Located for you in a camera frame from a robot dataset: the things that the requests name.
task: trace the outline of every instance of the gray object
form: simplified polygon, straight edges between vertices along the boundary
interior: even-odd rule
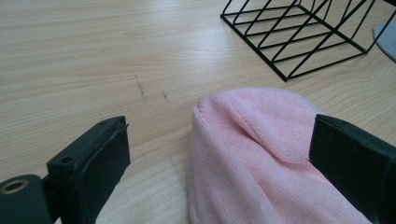
[[[381,21],[374,27],[374,38],[376,38],[384,27],[385,22]],[[396,62],[396,21],[391,21],[384,33],[379,37],[376,44],[394,62]]]

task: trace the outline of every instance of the pink towel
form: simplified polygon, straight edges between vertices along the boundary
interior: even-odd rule
[[[202,97],[188,171],[192,222],[370,223],[308,160],[317,113],[276,89]]]

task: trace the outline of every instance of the table surface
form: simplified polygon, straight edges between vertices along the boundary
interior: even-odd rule
[[[189,223],[192,108],[245,86],[296,91],[396,146],[396,63],[377,46],[285,83],[219,18],[226,3],[2,1],[0,181],[46,175],[92,125],[124,115],[133,162],[97,223]],[[371,27],[393,8],[374,10]]]

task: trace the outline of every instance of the light wood surface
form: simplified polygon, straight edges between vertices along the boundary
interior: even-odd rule
[[[396,146],[396,63],[377,46],[284,83],[219,18],[226,3],[1,1],[0,181],[44,176],[92,125],[124,115],[133,162],[97,223],[189,223],[192,108],[245,86],[296,91]],[[368,24],[393,8],[376,10]]]

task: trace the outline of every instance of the wooden table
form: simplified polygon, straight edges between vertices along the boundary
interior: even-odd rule
[[[296,91],[396,146],[396,63],[377,46],[284,83],[221,21],[226,2],[3,1],[0,180],[44,176],[93,124],[124,115],[133,163],[97,223],[188,223],[192,108],[245,86]],[[393,8],[377,5],[385,20]]]

